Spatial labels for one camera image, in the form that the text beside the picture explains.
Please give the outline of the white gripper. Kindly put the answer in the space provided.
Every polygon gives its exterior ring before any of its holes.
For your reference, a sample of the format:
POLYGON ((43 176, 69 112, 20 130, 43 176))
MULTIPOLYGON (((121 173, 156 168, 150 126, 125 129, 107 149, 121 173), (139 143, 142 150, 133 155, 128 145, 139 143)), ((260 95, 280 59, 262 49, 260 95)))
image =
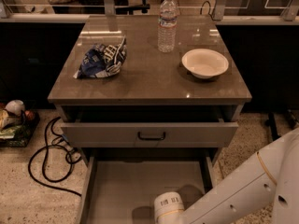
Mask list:
POLYGON ((177 192, 161 194, 154 200, 155 224, 177 224, 184 210, 183 201, 177 192))

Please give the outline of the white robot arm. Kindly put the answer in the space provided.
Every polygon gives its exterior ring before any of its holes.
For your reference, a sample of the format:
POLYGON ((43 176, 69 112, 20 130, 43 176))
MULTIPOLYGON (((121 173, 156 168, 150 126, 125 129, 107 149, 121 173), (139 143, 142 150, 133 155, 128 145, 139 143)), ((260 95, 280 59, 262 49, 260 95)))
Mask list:
POLYGON ((271 224, 299 224, 299 129, 263 147, 185 208, 176 192, 154 201, 155 224, 231 224, 268 204, 271 224))

